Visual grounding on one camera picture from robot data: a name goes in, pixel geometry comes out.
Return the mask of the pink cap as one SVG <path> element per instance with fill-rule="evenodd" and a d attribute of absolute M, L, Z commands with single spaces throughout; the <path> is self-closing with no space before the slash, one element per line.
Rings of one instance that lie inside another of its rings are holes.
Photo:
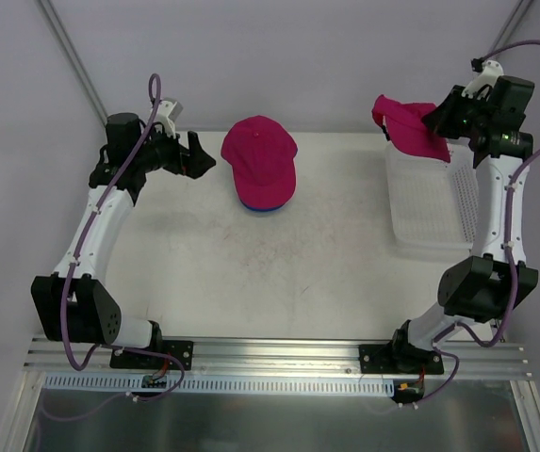
<path fill-rule="evenodd" d="M 380 95 L 371 116 L 400 152 L 420 158 L 450 162 L 447 141 L 431 132 L 422 118 L 436 110 L 434 103 L 401 103 Z"/>
<path fill-rule="evenodd" d="M 235 123 L 221 145 L 239 199 L 253 207 L 288 203 L 297 186 L 298 146 L 277 121 L 253 116 Z"/>

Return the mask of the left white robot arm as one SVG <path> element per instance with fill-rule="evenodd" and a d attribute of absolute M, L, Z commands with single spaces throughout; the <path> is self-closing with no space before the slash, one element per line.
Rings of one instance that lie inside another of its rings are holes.
<path fill-rule="evenodd" d="M 169 353 L 161 329 L 154 320 L 123 314 L 105 287 L 109 260 L 149 173 L 165 170 L 196 180 L 216 161 L 196 132 L 181 144 L 162 117 L 146 124 L 135 113 L 118 113 L 107 118 L 105 131 L 72 243 L 50 275 L 34 278 L 31 296 L 45 337 L 67 352 L 73 344 L 109 347 L 120 354 L 116 368 L 153 368 Z"/>

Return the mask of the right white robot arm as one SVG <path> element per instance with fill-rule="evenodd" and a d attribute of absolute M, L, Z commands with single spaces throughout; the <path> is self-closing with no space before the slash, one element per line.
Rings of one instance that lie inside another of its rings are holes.
<path fill-rule="evenodd" d="M 436 303 L 394 332 L 387 355 L 401 373 L 440 363 L 439 344 L 459 331 L 480 347 L 493 347 L 514 308 L 538 283 L 522 244 L 523 189 L 533 137 L 520 127 L 533 91 L 533 82 L 509 75 L 472 94 L 455 86 L 421 119 L 434 137 L 467 139 L 478 183 L 478 220 L 469 257 L 444 272 Z"/>

